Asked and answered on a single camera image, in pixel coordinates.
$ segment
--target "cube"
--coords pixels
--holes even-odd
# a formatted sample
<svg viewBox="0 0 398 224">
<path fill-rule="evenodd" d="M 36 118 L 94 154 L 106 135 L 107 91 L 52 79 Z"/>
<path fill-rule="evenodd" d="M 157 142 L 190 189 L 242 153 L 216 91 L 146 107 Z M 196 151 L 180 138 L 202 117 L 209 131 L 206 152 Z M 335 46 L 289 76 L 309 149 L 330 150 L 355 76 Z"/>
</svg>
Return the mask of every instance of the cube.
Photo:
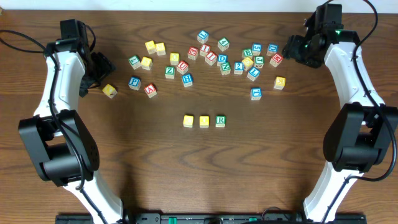
<svg viewBox="0 0 398 224">
<path fill-rule="evenodd" d="M 209 64 L 210 66 L 214 65 L 214 63 L 217 61 L 217 54 L 215 54 L 214 52 L 209 52 L 209 53 L 206 55 L 205 61 L 206 61 L 207 64 Z"/>
<path fill-rule="evenodd" d="M 180 61 L 179 53 L 170 53 L 170 64 L 178 65 L 179 61 Z"/>
<path fill-rule="evenodd" d="M 260 56 L 262 50 L 262 45 L 261 44 L 253 44 L 251 47 L 251 51 L 253 53 L 253 56 Z"/>
<path fill-rule="evenodd" d="M 166 76 L 166 78 L 174 79 L 175 68 L 174 68 L 174 67 L 171 67 L 171 66 L 166 66 L 164 75 Z"/>
<path fill-rule="evenodd" d="M 118 93 L 116 91 L 116 89 L 111 86 L 110 84 L 107 84 L 103 89 L 102 92 L 105 93 L 106 96 L 108 96 L 109 98 L 114 98 L 114 96 L 116 96 L 116 94 Z"/>
<path fill-rule="evenodd" d="M 254 62 L 250 58 L 245 58 L 242 60 L 242 63 L 243 63 L 243 69 L 247 71 L 253 66 Z"/>
<path fill-rule="evenodd" d="M 242 58 L 243 59 L 245 59 L 245 58 L 252 59 L 253 58 L 253 52 L 251 51 L 251 49 L 244 49 L 242 51 Z"/>
<path fill-rule="evenodd" d="M 226 116 L 217 115 L 216 116 L 216 128 L 224 128 L 226 123 Z"/>
<path fill-rule="evenodd" d="M 235 75 L 242 75 L 243 74 L 243 63 L 242 62 L 235 62 L 234 74 Z"/>
<path fill-rule="evenodd" d="M 199 49 L 196 47 L 190 47 L 188 50 L 188 58 L 192 60 L 196 60 L 199 56 Z"/>
<path fill-rule="evenodd" d="M 206 57 L 206 55 L 210 52 L 210 49 L 211 49 L 211 47 L 209 45 L 203 44 L 200 47 L 200 51 L 199 51 L 200 56 Z"/>
<path fill-rule="evenodd" d="M 254 66 L 256 68 L 262 68 L 264 66 L 264 57 L 263 56 L 255 56 L 254 57 Z"/>
<path fill-rule="evenodd" d="M 188 64 L 184 61 L 181 61 L 178 65 L 177 65 L 177 71 L 179 73 L 181 73 L 181 75 L 185 74 L 188 71 Z"/>
<path fill-rule="evenodd" d="M 145 93 L 149 96 L 149 98 L 155 96 L 157 94 L 155 86 L 153 84 L 145 86 Z"/>
<path fill-rule="evenodd" d="M 269 44 L 268 45 L 268 50 L 267 50 L 267 56 L 273 56 L 276 53 L 278 53 L 278 45 Z"/>
<path fill-rule="evenodd" d="M 191 74 L 186 74 L 181 76 L 182 83 L 184 84 L 184 87 L 192 86 L 193 84 L 193 79 Z"/>
<path fill-rule="evenodd" d="M 204 44 L 207 42 L 207 40 L 209 39 L 209 33 L 207 33 L 206 31 L 202 30 L 200 31 L 200 33 L 198 34 L 198 41 L 201 44 Z"/>
<path fill-rule="evenodd" d="M 217 58 L 217 66 L 220 66 L 222 63 L 226 63 L 228 61 L 228 56 L 219 54 Z"/>
<path fill-rule="evenodd" d="M 283 59 L 284 59 L 283 56 L 276 53 L 274 56 L 272 56 L 271 61 L 269 63 L 276 68 L 282 62 Z"/>
<path fill-rule="evenodd" d="M 251 68 L 248 72 L 248 78 L 252 81 L 255 81 L 259 75 L 260 75 L 260 70 L 254 67 Z"/>
<path fill-rule="evenodd" d="M 222 75 L 228 75 L 231 73 L 231 65 L 229 62 L 221 64 L 220 70 Z"/>
<path fill-rule="evenodd" d="M 286 84 L 286 78 L 284 77 L 276 77 L 274 82 L 274 88 L 277 90 L 283 90 Z"/>
<path fill-rule="evenodd" d="M 166 48 L 164 47 L 164 43 L 158 43 L 156 46 L 156 53 L 158 56 L 166 54 Z"/>
<path fill-rule="evenodd" d="M 137 55 L 132 56 L 132 57 L 129 59 L 129 62 L 130 62 L 131 67 L 132 67 L 134 70 L 137 69 L 137 68 L 139 68 L 139 67 L 141 67 L 141 63 L 140 63 L 139 58 L 138 58 Z"/>
<path fill-rule="evenodd" d="M 185 115 L 183 125 L 186 128 L 192 128 L 193 127 L 193 116 Z"/>
<path fill-rule="evenodd" d="M 146 42 L 145 46 L 147 47 L 148 54 L 153 54 L 156 52 L 156 46 L 153 40 Z"/>
<path fill-rule="evenodd" d="M 199 127 L 208 128 L 209 127 L 209 116 L 200 116 L 199 117 Z"/>
<path fill-rule="evenodd" d="M 143 57 L 141 60 L 141 67 L 146 70 L 150 70 L 152 68 L 152 59 Z"/>
<path fill-rule="evenodd" d="M 250 91 L 251 100 L 260 100 L 262 96 L 260 88 L 253 88 Z"/>
<path fill-rule="evenodd" d="M 139 78 L 131 77 L 129 81 L 129 87 L 133 90 L 139 90 L 141 87 L 141 81 Z"/>
<path fill-rule="evenodd" d="M 218 48 L 221 51 L 225 51 L 229 47 L 229 40 L 223 37 L 221 40 L 218 41 Z"/>
</svg>

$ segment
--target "wood grain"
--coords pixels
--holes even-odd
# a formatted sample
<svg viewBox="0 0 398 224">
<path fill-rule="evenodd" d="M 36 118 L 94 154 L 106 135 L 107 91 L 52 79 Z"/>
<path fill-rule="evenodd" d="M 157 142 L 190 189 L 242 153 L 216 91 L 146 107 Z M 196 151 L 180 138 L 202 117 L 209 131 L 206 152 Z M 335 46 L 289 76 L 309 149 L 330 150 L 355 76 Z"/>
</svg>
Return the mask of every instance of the wood grain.
<svg viewBox="0 0 398 224">
<path fill-rule="evenodd" d="M 106 79 L 118 87 L 110 100 L 101 90 L 80 99 L 79 114 L 96 139 L 101 168 L 109 186 L 134 211 L 165 213 L 262 212 L 270 206 L 300 209 L 323 169 L 323 137 L 339 112 L 335 85 L 328 69 L 307 68 L 284 60 L 277 68 L 266 62 L 260 77 L 221 76 L 203 57 L 187 58 L 196 35 L 210 33 L 209 44 L 227 37 L 230 62 L 253 42 L 282 48 L 292 34 L 304 34 L 303 13 L 6 11 L 2 29 L 23 32 L 46 44 L 60 37 L 59 21 L 75 18 L 97 36 L 95 50 L 117 70 Z M 346 29 L 364 37 L 373 25 L 370 14 L 345 14 Z M 363 45 L 363 58 L 378 93 L 398 106 L 398 16 L 383 14 L 374 35 Z M 25 40 L 2 35 L 9 43 L 34 49 Z M 144 42 L 164 42 L 166 56 L 150 55 L 151 71 L 133 70 L 127 59 L 148 56 Z M 180 75 L 166 80 L 169 53 L 189 63 L 194 84 L 184 88 Z M 69 192 L 42 182 L 17 132 L 39 104 L 47 67 L 41 55 L 16 52 L 0 45 L 0 223 L 53 223 L 59 213 L 86 213 Z M 283 91 L 272 89 L 275 76 L 287 79 Z M 154 83 L 156 97 L 143 88 L 130 90 L 131 76 L 143 85 Z M 252 87 L 263 97 L 251 101 Z M 182 127 L 184 114 L 194 114 L 194 128 Z M 200 129 L 198 117 L 208 114 L 210 128 Z M 227 116 L 226 128 L 214 127 L 216 114 Z M 366 174 L 381 175 L 384 162 Z M 369 223 L 396 223 L 396 172 L 380 183 L 357 182 L 341 212 L 364 212 Z"/>
</svg>

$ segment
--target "toy block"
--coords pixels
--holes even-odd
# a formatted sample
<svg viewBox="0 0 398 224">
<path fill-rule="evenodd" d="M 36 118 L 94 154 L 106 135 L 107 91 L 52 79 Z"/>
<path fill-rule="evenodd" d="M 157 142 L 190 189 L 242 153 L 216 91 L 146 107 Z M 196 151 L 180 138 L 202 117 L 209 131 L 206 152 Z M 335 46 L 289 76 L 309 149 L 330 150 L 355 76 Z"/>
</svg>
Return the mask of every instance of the toy block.
<svg viewBox="0 0 398 224">
<path fill-rule="evenodd" d="M 261 44 L 253 44 L 251 47 L 251 51 L 253 53 L 253 56 L 260 56 L 262 50 L 262 45 Z"/>
<path fill-rule="evenodd" d="M 118 93 L 116 91 L 116 89 L 111 86 L 110 84 L 107 84 L 103 89 L 102 92 L 105 93 L 106 96 L 108 96 L 109 98 L 114 98 L 114 96 L 116 96 L 116 94 Z"/>
<path fill-rule="evenodd" d="M 276 53 L 278 53 L 278 45 L 269 44 L 268 45 L 268 50 L 267 50 L 267 56 L 273 56 Z"/>
<path fill-rule="evenodd" d="M 193 116 L 185 115 L 183 125 L 186 128 L 192 128 L 193 127 Z"/>
<path fill-rule="evenodd" d="M 156 88 L 153 84 L 149 84 L 149 85 L 145 86 L 145 92 L 147 93 L 149 98 L 152 98 L 153 96 L 155 96 L 157 94 Z"/>
<path fill-rule="evenodd" d="M 196 47 L 190 47 L 188 50 L 188 58 L 192 60 L 196 60 L 199 56 L 199 49 Z"/>
<path fill-rule="evenodd" d="M 141 81 L 139 78 L 131 77 L 129 81 L 129 87 L 133 90 L 139 90 L 141 87 Z"/>
<path fill-rule="evenodd" d="M 179 73 L 181 73 L 181 75 L 185 74 L 188 71 L 188 64 L 184 61 L 181 61 L 178 65 L 177 65 L 177 71 Z"/>
<path fill-rule="evenodd" d="M 223 115 L 216 116 L 216 128 L 224 128 L 226 123 L 226 117 Z"/>
<path fill-rule="evenodd" d="M 147 47 L 148 54 L 153 54 L 156 52 L 156 45 L 153 40 L 146 42 L 145 46 Z"/>
<path fill-rule="evenodd" d="M 231 73 L 231 65 L 229 62 L 221 64 L 220 70 L 222 75 L 228 75 Z"/>
<path fill-rule="evenodd" d="M 206 55 L 210 52 L 210 49 L 211 49 L 211 47 L 210 47 L 209 45 L 203 44 L 203 45 L 200 47 L 200 51 L 199 51 L 200 56 L 206 57 Z"/>
<path fill-rule="evenodd" d="M 205 61 L 206 61 L 207 64 L 209 64 L 210 66 L 214 65 L 214 63 L 217 61 L 217 54 L 215 54 L 214 52 L 209 52 L 209 53 L 206 55 Z"/>
<path fill-rule="evenodd" d="M 269 63 L 276 68 L 282 62 L 283 59 L 284 59 L 283 56 L 276 53 L 274 56 L 272 56 L 271 61 Z"/>
<path fill-rule="evenodd" d="M 242 51 L 242 58 L 243 59 L 245 59 L 245 58 L 252 59 L 253 58 L 253 52 L 251 51 L 251 49 L 244 49 Z"/>
<path fill-rule="evenodd" d="M 132 57 L 129 59 L 129 62 L 130 62 L 131 67 L 132 67 L 134 70 L 137 69 L 137 68 L 139 68 L 139 67 L 141 67 L 141 62 L 139 61 L 139 58 L 138 58 L 137 55 L 132 56 Z"/>
<path fill-rule="evenodd" d="M 245 58 L 242 60 L 242 63 L 243 63 L 243 69 L 247 71 L 253 66 L 254 62 L 250 58 Z"/>
<path fill-rule="evenodd" d="M 220 66 L 222 63 L 226 63 L 228 61 L 227 55 L 219 54 L 217 58 L 217 66 Z"/>
<path fill-rule="evenodd" d="M 262 68 L 264 66 L 264 57 L 263 56 L 255 56 L 254 57 L 254 66 L 256 68 Z"/>
<path fill-rule="evenodd" d="M 274 82 L 274 88 L 277 90 L 283 90 L 286 84 L 286 78 L 284 77 L 276 77 Z"/>
<path fill-rule="evenodd" d="M 150 70 L 152 68 L 152 59 L 143 57 L 141 60 L 141 67 L 146 70 Z"/>
<path fill-rule="evenodd" d="M 260 100 L 262 96 L 260 88 L 253 88 L 250 91 L 251 100 Z"/>
<path fill-rule="evenodd" d="M 235 75 L 243 74 L 243 63 L 242 62 L 235 62 L 234 74 Z"/>
<path fill-rule="evenodd" d="M 199 127 L 208 128 L 209 127 L 209 116 L 200 116 L 199 117 Z"/>
<path fill-rule="evenodd" d="M 207 33 L 206 31 L 202 30 L 200 31 L 200 33 L 198 34 L 198 41 L 201 44 L 204 44 L 207 42 L 207 40 L 209 39 L 209 33 Z"/>
<path fill-rule="evenodd" d="M 180 61 L 179 53 L 170 53 L 170 63 L 172 65 L 178 65 L 179 61 Z"/>
<path fill-rule="evenodd" d="M 221 51 L 225 51 L 229 47 L 229 40 L 223 37 L 221 40 L 218 41 L 218 48 Z"/>
<path fill-rule="evenodd" d="M 182 83 L 184 84 L 184 87 L 192 86 L 193 80 L 191 74 L 186 74 L 181 76 Z"/>
<path fill-rule="evenodd" d="M 260 75 L 260 70 L 254 67 L 252 67 L 248 72 L 248 78 L 252 81 L 255 81 L 259 75 Z"/>
<path fill-rule="evenodd" d="M 156 44 L 156 53 L 158 56 L 166 54 L 166 48 L 164 47 L 164 43 Z"/>
<path fill-rule="evenodd" d="M 174 68 L 174 67 L 171 67 L 171 66 L 166 66 L 164 75 L 166 76 L 166 78 L 174 79 L 175 68 Z"/>
</svg>

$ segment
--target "white wall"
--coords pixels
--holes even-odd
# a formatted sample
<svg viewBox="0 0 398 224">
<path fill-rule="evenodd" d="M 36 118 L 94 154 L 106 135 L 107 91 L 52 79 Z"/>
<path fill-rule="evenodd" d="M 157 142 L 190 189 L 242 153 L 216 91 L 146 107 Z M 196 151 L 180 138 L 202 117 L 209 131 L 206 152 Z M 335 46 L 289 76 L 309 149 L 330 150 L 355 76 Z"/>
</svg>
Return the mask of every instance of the white wall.
<svg viewBox="0 0 398 224">
<path fill-rule="evenodd" d="M 313 12 L 326 0 L 0 0 L 3 9 Z M 371 0 L 379 13 L 398 13 L 398 0 Z M 336 0 L 343 12 L 372 12 L 362 0 Z"/>
</svg>

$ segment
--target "wooden tabletop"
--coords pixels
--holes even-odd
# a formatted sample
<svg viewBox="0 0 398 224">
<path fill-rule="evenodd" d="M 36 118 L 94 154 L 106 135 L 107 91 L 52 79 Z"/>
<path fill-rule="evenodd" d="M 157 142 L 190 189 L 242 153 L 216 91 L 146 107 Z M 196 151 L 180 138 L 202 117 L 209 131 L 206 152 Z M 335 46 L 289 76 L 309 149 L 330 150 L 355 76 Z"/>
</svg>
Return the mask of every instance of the wooden tabletop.
<svg viewBox="0 0 398 224">
<path fill-rule="evenodd" d="M 164 213 L 257 213 L 278 206 L 297 210 L 312 191 L 323 169 L 323 137 L 340 110 L 335 84 L 326 66 L 306 67 L 284 60 L 277 68 L 270 57 L 252 82 L 244 75 L 222 77 L 220 68 L 204 57 L 187 58 L 199 47 L 200 30 L 217 40 L 227 37 L 225 51 L 233 63 L 254 42 L 279 45 L 293 34 L 304 34 L 309 13 L 5 11 L 1 29 L 23 32 L 42 44 L 60 38 L 59 21 L 78 19 L 96 36 L 95 51 L 117 67 L 105 81 L 119 90 L 111 100 L 101 89 L 80 98 L 78 112 L 101 155 L 100 171 L 110 188 L 134 211 Z M 345 14 L 345 29 L 364 37 L 374 24 L 372 14 Z M 2 34 L 10 44 L 34 45 Z M 363 45 L 363 59 L 377 92 L 389 106 L 398 106 L 398 15 L 379 15 L 375 33 Z M 164 42 L 167 55 L 148 55 L 144 43 Z M 193 86 L 184 88 L 180 75 L 165 79 L 171 52 L 189 64 Z M 128 58 L 149 56 L 151 71 L 133 70 Z M 70 193 L 40 180 L 19 137 L 20 119 L 33 115 L 42 97 L 47 66 L 43 56 L 0 45 L 0 223 L 53 223 L 59 213 L 86 213 Z M 286 78 L 282 91 L 273 90 L 276 76 Z M 127 83 L 140 77 L 154 83 L 157 96 Z M 263 96 L 251 101 L 250 90 Z M 183 116 L 193 114 L 193 128 Z M 210 128 L 199 128 L 199 116 L 210 116 Z M 225 114 L 225 128 L 215 116 Z M 388 168 L 391 150 L 368 177 Z M 369 223 L 396 223 L 397 172 L 383 182 L 359 181 L 341 204 L 341 212 L 363 212 Z"/>
</svg>

